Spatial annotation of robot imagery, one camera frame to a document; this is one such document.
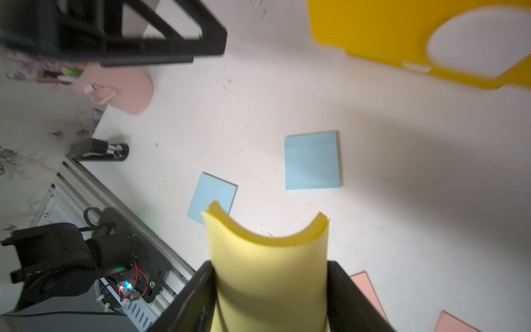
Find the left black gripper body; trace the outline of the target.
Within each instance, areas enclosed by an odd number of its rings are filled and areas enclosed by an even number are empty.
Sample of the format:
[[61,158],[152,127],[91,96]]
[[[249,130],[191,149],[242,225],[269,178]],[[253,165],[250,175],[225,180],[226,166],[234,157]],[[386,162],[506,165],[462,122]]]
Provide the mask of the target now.
[[43,58],[98,62],[122,37],[123,1],[2,1],[1,45]]

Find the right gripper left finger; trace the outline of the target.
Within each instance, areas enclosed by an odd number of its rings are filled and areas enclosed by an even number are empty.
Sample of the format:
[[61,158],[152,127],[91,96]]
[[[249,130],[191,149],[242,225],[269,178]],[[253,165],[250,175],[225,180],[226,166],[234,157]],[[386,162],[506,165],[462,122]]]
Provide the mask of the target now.
[[206,261],[148,332],[208,332],[217,303],[216,273]]

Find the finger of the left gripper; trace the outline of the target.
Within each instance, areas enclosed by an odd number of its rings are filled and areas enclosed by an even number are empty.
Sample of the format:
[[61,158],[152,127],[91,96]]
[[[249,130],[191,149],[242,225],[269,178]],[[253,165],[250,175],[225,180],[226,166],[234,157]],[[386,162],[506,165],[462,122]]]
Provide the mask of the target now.
[[143,1],[125,1],[125,4],[163,38],[106,37],[99,58],[103,66],[192,63],[195,57],[221,56],[225,52],[227,30],[201,1],[175,2],[201,29],[196,39],[184,38]]

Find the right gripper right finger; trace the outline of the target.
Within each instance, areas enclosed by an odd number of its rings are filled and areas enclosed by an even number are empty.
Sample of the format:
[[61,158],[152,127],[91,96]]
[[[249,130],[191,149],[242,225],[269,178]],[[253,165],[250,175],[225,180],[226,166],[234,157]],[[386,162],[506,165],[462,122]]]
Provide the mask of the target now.
[[327,318],[332,332],[394,332],[336,261],[327,262]]

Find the yellow sticky pad bottom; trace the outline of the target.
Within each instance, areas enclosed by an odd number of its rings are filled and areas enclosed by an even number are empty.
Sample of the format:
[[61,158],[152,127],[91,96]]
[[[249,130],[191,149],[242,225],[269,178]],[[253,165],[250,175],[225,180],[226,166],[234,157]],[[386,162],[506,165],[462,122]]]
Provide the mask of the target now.
[[265,237],[218,202],[202,217],[216,273],[212,331],[325,331],[329,219],[295,235]]

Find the blue sticky pad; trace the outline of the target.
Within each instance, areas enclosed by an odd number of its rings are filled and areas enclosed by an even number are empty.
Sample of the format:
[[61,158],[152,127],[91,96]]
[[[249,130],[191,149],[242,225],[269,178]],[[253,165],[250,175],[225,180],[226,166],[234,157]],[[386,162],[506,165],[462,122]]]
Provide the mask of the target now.
[[341,187],[336,131],[287,136],[284,155],[287,190]]
[[187,217],[204,225],[201,213],[208,210],[209,205],[215,201],[219,202],[222,209],[230,213],[237,189],[238,186],[233,183],[208,173],[202,173],[189,205]]

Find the yellow plastic drawer cabinet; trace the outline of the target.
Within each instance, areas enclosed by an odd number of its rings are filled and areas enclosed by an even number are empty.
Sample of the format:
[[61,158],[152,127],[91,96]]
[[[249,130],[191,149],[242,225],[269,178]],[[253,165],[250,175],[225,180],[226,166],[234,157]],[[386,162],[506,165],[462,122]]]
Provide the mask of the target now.
[[530,87],[529,1],[310,1],[314,40],[480,89]]

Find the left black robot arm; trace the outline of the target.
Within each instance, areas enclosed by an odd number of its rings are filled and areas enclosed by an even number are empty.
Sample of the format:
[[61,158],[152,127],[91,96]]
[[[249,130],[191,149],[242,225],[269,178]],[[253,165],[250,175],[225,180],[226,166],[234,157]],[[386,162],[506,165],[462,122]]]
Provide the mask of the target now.
[[[124,113],[144,112],[153,82],[141,66],[191,63],[220,56],[228,33],[200,1],[178,6],[200,28],[183,37],[143,1],[3,1],[1,44],[29,55],[85,68],[72,87],[97,104]],[[86,293],[95,280],[129,266],[134,240],[82,238],[73,224],[59,223],[15,231],[3,246],[16,248],[20,268],[11,273],[23,289],[15,311],[52,297]]]

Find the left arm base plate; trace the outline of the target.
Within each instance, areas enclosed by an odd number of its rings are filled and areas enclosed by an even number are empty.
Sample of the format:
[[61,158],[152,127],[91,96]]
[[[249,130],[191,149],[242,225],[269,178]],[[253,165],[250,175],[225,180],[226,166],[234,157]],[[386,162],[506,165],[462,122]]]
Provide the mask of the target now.
[[118,292],[120,302],[152,303],[166,284],[170,261],[148,240],[131,230],[112,230],[92,240],[101,277]]

